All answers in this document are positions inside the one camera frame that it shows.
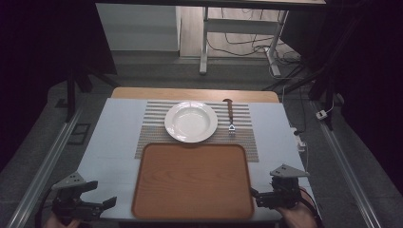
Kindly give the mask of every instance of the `fork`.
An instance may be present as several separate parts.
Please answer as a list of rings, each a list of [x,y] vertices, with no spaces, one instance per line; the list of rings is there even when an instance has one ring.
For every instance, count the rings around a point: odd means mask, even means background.
[[[232,111],[232,100],[224,99],[223,102],[227,102],[227,105],[228,105],[228,116],[229,116],[228,133],[229,133],[229,135],[235,135],[234,114]]]

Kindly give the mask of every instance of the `human hand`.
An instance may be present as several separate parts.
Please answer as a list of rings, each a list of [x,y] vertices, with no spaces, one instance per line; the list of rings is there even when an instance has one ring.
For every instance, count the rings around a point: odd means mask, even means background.
[[[311,198],[305,193],[305,188],[300,188],[304,190],[300,191],[302,197],[311,203],[311,205],[314,205]],[[276,210],[281,213],[290,228],[317,228],[314,215],[302,202],[299,202],[297,206],[291,209],[278,207]]]
[[[78,228],[79,225],[80,221],[74,219],[68,226],[65,226],[53,212],[50,212],[50,217],[45,223],[44,228]]]

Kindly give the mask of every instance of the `striped placemat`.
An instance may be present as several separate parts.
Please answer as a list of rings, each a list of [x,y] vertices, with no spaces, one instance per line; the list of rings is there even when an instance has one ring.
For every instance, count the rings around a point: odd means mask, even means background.
[[[142,157],[143,148],[149,143],[177,143],[165,129],[164,119],[169,109],[183,101],[148,100],[140,132],[135,159]],[[227,103],[204,102],[216,112],[219,123],[214,134],[203,143],[237,143],[246,151],[248,162],[259,162],[255,136],[249,112],[249,105],[245,103],[232,103],[234,113],[234,126],[236,135],[229,136]]]

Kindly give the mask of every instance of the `table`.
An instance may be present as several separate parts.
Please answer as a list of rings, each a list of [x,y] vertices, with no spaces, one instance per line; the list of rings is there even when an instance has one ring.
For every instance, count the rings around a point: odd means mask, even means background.
[[[294,135],[282,104],[270,91],[237,91],[174,88],[116,88],[101,114],[78,172],[86,181],[98,181],[98,188],[84,193],[84,201],[103,201],[117,197],[115,207],[104,211],[104,219],[136,221],[130,212],[140,160],[134,159],[147,100],[196,100],[248,104],[259,162],[249,162],[251,185],[260,192],[272,191],[269,172],[283,163],[303,169]],[[312,194],[307,178],[299,184]],[[277,221],[277,211],[258,208],[250,221]]]
[[[325,5],[324,0],[278,0],[277,2],[283,3],[299,3],[309,5]],[[274,52],[278,43],[279,36],[284,26],[288,10],[281,13],[277,22],[269,21],[249,21],[249,20],[234,20],[234,19],[209,19],[208,7],[203,11],[203,32],[202,32],[202,45],[201,45],[201,64],[200,74],[207,73],[207,33],[208,32],[222,32],[222,33],[241,33],[241,34],[261,34],[273,35],[270,47],[264,49],[267,59],[272,69],[273,76],[280,76]]]

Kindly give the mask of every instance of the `aluminum rail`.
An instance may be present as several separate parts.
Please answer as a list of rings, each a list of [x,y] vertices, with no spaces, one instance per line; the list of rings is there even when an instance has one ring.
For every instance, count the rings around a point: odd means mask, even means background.
[[[311,102],[311,106],[315,112],[320,110],[317,104],[314,102]],[[349,186],[350,191],[357,202],[357,206],[362,214],[362,217],[367,223],[367,226],[370,228],[381,228],[382,226],[376,216],[374,208],[359,184],[355,172],[344,155],[343,149],[341,148],[335,133],[329,130],[325,122],[320,122],[320,127],[332,149],[338,166],[341,169],[341,173],[343,174],[344,179],[346,180],[347,185]]]
[[[53,171],[56,162],[59,160],[60,155],[62,154],[63,149],[67,143],[68,137],[70,136],[72,130],[74,129],[74,125],[77,123],[83,112],[83,106],[86,103],[86,95],[84,95],[83,99],[79,99],[78,108],[75,114],[72,116],[69,123],[64,123],[62,129],[56,137],[56,140],[53,142],[53,145],[50,147],[50,150],[39,167],[38,172],[33,178],[32,182],[29,185],[29,188],[26,194],[21,199],[20,203],[17,206],[17,209],[14,211],[9,224],[7,227],[17,228],[24,227],[30,213],[35,206],[36,201],[38,200],[40,194],[42,193],[45,184],[48,181],[48,178]]]

